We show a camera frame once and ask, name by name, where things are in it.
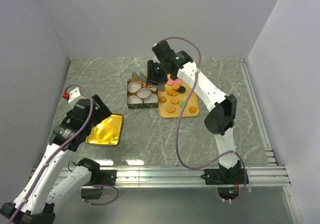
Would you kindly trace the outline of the metal tongs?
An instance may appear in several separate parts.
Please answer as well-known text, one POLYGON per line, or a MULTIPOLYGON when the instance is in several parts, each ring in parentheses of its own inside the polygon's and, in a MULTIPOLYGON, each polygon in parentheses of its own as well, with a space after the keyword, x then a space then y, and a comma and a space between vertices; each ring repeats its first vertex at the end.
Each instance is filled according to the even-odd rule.
POLYGON ((139 72, 139 74, 137 74, 136 72, 133 72, 131 75, 131 78, 136 82, 141 81, 142 83, 144 83, 146 87, 156 88, 161 92, 164 92, 166 90, 164 84, 152 84, 151 82, 149 83, 148 77, 142 72, 139 72))

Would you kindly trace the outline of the round orange chip cookie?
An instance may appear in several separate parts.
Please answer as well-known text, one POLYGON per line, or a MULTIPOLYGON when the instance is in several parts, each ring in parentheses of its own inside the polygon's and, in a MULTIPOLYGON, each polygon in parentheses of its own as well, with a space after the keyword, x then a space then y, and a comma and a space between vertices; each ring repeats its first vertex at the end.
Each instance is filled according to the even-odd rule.
POLYGON ((171 88, 172 88, 173 90, 177 91, 177 90, 180 88, 180 85, 174 83, 174 84, 171 86, 171 88))

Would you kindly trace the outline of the green cookie tin box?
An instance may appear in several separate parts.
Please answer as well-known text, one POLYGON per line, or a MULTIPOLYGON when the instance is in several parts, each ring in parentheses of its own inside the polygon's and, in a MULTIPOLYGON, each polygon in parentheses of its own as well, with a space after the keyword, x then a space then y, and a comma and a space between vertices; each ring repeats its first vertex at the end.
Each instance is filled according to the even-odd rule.
POLYGON ((127 80, 127 99, 129 109, 150 109, 159 107, 158 89, 142 87, 141 81, 127 80))

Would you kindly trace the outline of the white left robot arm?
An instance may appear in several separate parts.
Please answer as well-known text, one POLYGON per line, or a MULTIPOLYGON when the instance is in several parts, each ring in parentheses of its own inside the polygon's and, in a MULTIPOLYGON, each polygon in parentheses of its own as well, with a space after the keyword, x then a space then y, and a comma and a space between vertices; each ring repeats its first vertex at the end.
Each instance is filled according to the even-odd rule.
POLYGON ((53 129, 45 154, 28 184, 14 201, 1 207, 1 215, 10 223, 53 223, 57 209, 75 191, 87 184, 103 184, 100 165, 84 158, 66 179, 54 186, 63 167, 92 129, 112 114, 99 95, 88 99, 80 94, 63 96, 73 108, 53 129))

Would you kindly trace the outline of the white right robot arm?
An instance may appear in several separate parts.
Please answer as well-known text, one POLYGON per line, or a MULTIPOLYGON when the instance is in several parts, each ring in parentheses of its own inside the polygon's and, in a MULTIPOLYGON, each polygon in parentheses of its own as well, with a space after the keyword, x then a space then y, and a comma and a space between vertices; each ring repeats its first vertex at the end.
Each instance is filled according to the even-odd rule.
POLYGON ((205 127, 215 137, 218 148, 218 174, 212 178, 216 184, 235 183, 239 176, 246 175, 245 164, 236 152, 233 127, 236 117, 237 99, 227 95, 214 85, 200 70, 202 57, 195 62, 185 51, 176 53, 163 39, 154 44, 152 51, 156 60, 147 62, 147 85, 161 86, 168 78, 181 79, 205 104, 208 116, 205 127))

